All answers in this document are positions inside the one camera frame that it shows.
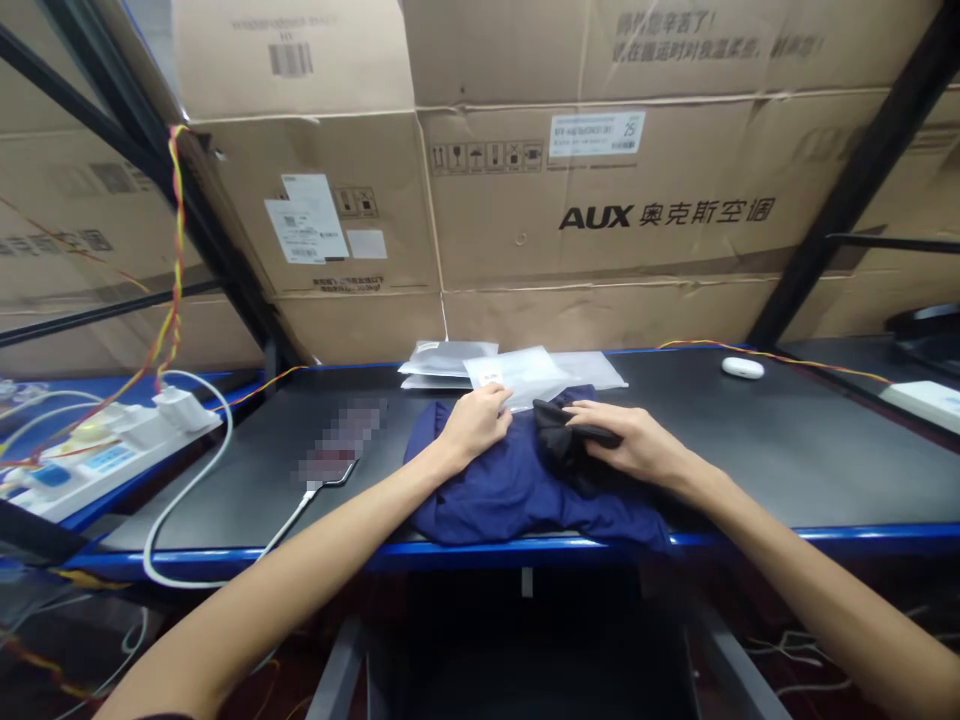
workbench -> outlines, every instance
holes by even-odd
[[[726,470],[774,516],[830,551],[928,552],[960,546],[960,454],[855,402],[808,371],[764,361],[756,382],[725,375],[729,351],[691,348],[609,353],[629,388],[600,399],[647,408],[681,441]],[[296,534],[396,470],[423,408],[456,392],[400,390],[396,365],[295,373],[242,423],[219,466],[171,514],[154,563],[185,579],[227,579],[256,559],[303,495],[298,463],[351,403],[386,402],[349,482],[321,490]],[[72,567],[142,579],[147,531],[206,464],[201,458]],[[692,511],[668,516],[678,547],[721,541]],[[373,569],[531,565],[609,559],[634,548],[571,533],[445,548],[401,528]]]

person's right hand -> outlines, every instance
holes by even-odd
[[[574,415],[569,425],[596,425],[623,438],[620,447],[608,449],[587,441],[587,452],[638,480],[659,485],[690,498],[700,482],[722,474],[717,468],[666,431],[641,408],[577,400],[564,410]]]

plug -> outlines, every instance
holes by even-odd
[[[214,419],[211,417],[213,413],[204,409],[193,393],[172,385],[165,385],[159,395],[154,395],[153,401],[167,422],[183,432],[203,430]]]

black device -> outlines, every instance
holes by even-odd
[[[933,305],[889,318],[884,329],[912,360],[960,378],[960,304]]]

black table surface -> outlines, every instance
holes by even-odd
[[[755,382],[725,375],[720,362],[728,354],[705,348],[612,354],[630,387],[600,398],[647,408],[791,527],[960,523],[960,455],[788,366],[764,361],[766,376]],[[263,547],[303,494],[298,466],[351,404],[386,400],[383,427],[349,483],[321,490],[292,532],[379,482],[400,466],[424,407],[457,395],[401,391],[401,379],[394,367],[292,376],[237,427],[219,466],[168,518],[157,548]],[[210,455],[106,537],[100,551],[141,550],[161,510]]]
[[[826,365],[839,365],[851,370],[869,372],[893,382],[933,380],[954,390],[960,390],[960,380],[908,357],[894,347],[893,340],[887,335],[814,338],[785,343],[783,349],[801,360],[814,360]],[[886,387],[883,383],[859,375],[836,372],[833,374],[875,395]]]

